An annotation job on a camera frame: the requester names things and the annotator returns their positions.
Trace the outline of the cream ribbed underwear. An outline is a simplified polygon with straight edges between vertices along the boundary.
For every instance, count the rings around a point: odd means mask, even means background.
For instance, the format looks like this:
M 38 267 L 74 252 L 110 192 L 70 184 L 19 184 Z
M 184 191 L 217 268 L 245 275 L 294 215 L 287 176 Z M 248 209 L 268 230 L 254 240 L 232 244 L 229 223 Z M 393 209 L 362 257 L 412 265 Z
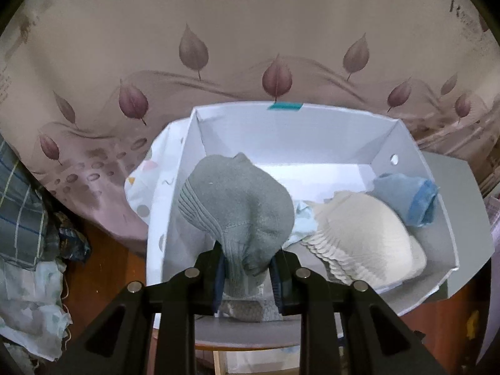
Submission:
M 425 252 L 399 216 L 363 192 L 337 191 L 326 203 L 312 205 L 317 230 L 302 243 L 337 280 L 357 280 L 385 289 L 418 277 Z

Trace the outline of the dark blue snack packet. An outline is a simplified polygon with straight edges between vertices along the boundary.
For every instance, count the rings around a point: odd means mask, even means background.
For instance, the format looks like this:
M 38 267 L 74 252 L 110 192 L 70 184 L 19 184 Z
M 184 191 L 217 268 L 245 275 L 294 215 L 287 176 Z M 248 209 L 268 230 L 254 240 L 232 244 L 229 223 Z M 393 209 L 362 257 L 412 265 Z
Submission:
M 71 211 L 57 211 L 54 216 L 60 257 L 67 261 L 85 263 L 92 254 L 92 248 L 84 220 Z

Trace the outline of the patterned white table cover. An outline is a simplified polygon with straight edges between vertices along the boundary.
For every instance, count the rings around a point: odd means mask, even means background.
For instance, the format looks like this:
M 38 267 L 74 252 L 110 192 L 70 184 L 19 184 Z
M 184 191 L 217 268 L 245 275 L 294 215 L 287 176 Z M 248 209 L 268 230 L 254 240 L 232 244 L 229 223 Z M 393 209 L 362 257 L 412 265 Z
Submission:
M 175 183 L 188 118 L 168 124 L 154 139 L 145 158 L 125 180 L 125 198 L 140 220 L 149 225 L 158 185 Z

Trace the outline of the white cardboard box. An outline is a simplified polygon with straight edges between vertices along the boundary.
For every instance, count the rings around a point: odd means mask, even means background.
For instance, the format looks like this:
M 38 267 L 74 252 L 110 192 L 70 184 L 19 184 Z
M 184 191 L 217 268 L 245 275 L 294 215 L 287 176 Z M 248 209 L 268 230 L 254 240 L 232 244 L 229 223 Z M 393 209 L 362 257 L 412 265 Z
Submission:
M 425 300 L 453 296 L 493 255 L 487 210 L 467 162 L 419 150 L 400 120 L 319 105 L 276 109 L 267 102 L 196 107 L 188 119 L 175 183 L 155 191 L 148 284 L 189 268 L 211 246 L 176 204 L 187 176 L 208 155 L 243 153 L 302 201 L 322 202 L 337 191 L 370 191 L 384 173 L 434 180 L 439 188 L 434 222 L 413 231 L 427 256 L 426 269 L 384 294 L 399 315 Z

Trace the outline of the blue sock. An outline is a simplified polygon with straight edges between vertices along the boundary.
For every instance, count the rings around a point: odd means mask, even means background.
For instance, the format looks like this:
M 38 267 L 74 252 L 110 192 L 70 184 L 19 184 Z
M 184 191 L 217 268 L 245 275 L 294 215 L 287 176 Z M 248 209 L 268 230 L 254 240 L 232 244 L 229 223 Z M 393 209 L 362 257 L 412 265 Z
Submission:
M 370 194 L 386 203 L 406 226 L 421 228 L 433 223 L 439 188 L 432 180 L 384 173 L 373 185 Z

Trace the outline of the leaf pattern bed sheet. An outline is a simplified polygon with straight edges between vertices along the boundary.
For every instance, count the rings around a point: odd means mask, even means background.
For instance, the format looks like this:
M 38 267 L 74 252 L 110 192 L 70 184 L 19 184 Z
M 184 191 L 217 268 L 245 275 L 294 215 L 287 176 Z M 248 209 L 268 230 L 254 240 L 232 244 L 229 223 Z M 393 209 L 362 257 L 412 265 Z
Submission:
M 400 118 L 499 180 L 499 32 L 472 0 L 13 0 L 1 133 L 58 200 L 130 247 L 125 179 L 195 106 L 316 103 Z

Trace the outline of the light blue small garment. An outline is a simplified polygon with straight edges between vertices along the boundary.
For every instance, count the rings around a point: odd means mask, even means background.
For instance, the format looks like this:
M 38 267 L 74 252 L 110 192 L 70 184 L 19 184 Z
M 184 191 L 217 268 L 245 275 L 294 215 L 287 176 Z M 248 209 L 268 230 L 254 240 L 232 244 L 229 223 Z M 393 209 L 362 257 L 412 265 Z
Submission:
M 290 236 L 282 246 L 283 249 L 302 241 L 317 231 L 318 224 L 314 217 L 313 209 L 303 201 L 293 201 L 294 206 L 294 225 Z

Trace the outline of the grey sock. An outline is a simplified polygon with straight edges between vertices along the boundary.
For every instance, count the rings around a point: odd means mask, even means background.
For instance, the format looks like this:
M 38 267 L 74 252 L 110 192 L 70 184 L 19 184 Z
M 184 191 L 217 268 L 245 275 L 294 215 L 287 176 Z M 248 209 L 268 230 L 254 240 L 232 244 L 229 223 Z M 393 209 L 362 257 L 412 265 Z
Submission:
M 242 153 L 210 155 L 182 186 L 179 210 L 221 245 L 226 278 L 219 314 L 250 323 L 280 321 L 265 283 L 271 259 L 293 231 L 287 189 Z

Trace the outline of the plaid blue grey cloth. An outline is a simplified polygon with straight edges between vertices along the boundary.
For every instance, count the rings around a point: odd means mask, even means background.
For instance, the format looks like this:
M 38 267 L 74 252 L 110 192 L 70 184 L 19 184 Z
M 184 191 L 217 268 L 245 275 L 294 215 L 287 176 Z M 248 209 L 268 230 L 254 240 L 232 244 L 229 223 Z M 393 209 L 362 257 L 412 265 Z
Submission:
M 16 152 L 1 140 L 1 259 L 33 270 L 58 255 L 58 232 L 42 188 Z

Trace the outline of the white floral cloth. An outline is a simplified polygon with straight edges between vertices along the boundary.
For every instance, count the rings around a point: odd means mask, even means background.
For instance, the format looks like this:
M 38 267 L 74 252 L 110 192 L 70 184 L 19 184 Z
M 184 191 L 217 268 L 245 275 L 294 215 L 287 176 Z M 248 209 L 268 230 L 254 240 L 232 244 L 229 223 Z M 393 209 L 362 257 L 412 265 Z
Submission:
M 72 324 L 61 299 L 65 269 L 59 260 L 33 271 L 1 262 L 1 336 L 50 362 L 62 356 Z

